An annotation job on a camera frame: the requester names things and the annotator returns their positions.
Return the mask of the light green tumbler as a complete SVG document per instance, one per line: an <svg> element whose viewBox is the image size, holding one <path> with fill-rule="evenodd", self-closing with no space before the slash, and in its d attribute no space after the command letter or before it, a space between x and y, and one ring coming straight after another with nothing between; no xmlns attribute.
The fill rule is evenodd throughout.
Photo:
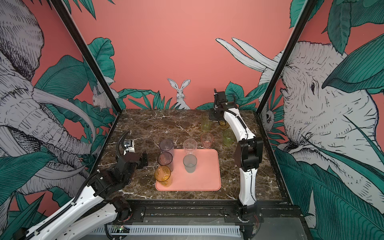
<svg viewBox="0 0 384 240"><path fill-rule="evenodd" d="M213 122L210 120L209 113L204 113L202 115L201 130L203 132L209 132Z"/></svg>

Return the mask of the pink clear tumbler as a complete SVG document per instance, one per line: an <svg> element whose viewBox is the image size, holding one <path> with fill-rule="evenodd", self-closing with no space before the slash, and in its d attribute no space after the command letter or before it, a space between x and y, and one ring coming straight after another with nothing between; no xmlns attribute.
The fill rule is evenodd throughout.
<svg viewBox="0 0 384 240"><path fill-rule="evenodd" d="M214 136L210 133L204 133L201 136L201 142L204 149L210 149L214 141Z"/></svg>

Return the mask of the amber yellow tumbler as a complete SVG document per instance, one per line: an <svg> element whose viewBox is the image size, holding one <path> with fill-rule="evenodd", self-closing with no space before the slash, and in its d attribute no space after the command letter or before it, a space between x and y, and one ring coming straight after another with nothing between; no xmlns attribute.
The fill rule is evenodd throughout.
<svg viewBox="0 0 384 240"><path fill-rule="evenodd" d="M172 184L171 169L166 166L160 166L155 171L155 178L157 183L164 187L169 187Z"/></svg>

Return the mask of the dark smoky tumbler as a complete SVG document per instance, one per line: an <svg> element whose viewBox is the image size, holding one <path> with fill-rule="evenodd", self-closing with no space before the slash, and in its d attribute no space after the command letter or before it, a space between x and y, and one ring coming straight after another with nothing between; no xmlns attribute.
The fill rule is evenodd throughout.
<svg viewBox="0 0 384 240"><path fill-rule="evenodd" d="M168 167L171 172L174 170L173 155L169 152L162 152L157 158L157 162L160 166Z"/></svg>

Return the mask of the blue-grey clear tumbler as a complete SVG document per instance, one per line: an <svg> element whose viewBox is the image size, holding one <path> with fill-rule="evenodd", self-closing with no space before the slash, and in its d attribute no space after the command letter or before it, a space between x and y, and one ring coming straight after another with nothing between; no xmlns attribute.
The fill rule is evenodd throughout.
<svg viewBox="0 0 384 240"><path fill-rule="evenodd" d="M164 139L159 144L162 153L170 153L174 156L174 142L170 139Z"/></svg>

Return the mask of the clear colourless tumbler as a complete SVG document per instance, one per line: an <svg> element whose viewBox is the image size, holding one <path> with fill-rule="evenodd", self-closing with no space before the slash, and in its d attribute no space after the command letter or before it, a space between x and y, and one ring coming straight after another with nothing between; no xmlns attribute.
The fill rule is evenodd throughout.
<svg viewBox="0 0 384 240"><path fill-rule="evenodd" d="M194 155L197 149L198 143L194 139L187 139L183 143L184 151L187 155Z"/></svg>

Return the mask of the teal frosted tumbler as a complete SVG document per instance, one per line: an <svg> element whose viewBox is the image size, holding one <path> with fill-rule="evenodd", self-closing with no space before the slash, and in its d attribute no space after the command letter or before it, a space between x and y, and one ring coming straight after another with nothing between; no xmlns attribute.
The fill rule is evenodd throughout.
<svg viewBox="0 0 384 240"><path fill-rule="evenodd" d="M197 166L197 157L192 155L192 154L188 154L186 155L184 158L183 158L183 164L185 166L185 170L188 172L188 173L193 173L195 170L196 170L196 166Z"/></svg>

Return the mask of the pink plastic tray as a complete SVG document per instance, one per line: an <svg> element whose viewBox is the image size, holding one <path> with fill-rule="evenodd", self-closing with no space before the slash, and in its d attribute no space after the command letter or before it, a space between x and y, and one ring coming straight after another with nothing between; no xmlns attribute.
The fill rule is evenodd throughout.
<svg viewBox="0 0 384 240"><path fill-rule="evenodd" d="M221 175L218 152L214 149L198 149L196 169L188 173L183 163L185 150L174 150L174 170L171 185L165 187L156 182L158 191L218 191L221 188Z"/></svg>

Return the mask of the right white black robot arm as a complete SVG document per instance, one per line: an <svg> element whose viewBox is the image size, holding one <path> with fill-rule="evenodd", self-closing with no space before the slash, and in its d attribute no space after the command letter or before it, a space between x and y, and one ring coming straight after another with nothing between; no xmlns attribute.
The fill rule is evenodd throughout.
<svg viewBox="0 0 384 240"><path fill-rule="evenodd" d="M239 215L242 221L247 221L258 215L256 176L263 159L263 138L252 133L238 106L228 101L225 92L214 90L214 105L209 110L209 119L228 123L238 142L234 160L240 170Z"/></svg>

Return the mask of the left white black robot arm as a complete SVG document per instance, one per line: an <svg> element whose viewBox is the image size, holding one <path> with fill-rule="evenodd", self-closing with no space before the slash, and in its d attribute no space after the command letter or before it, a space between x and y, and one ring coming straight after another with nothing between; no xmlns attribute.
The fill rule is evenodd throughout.
<svg viewBox="0 0 384 240"><path fill-rule="evenodd" d="M118 154L118 162L103 171L97 171L92 174L85 185L80 188L74 199L65 207L61 208L57 214L54 214L51 220L46 221L36 230L21 228L13 234L14 240L30 240L38 236L48 227L63 223L73 223L85 212L101 203L106 197L123 189L132 181L134 172L148 165L147 153L141 155L133 152L127 152L125 155Z"/></svg>

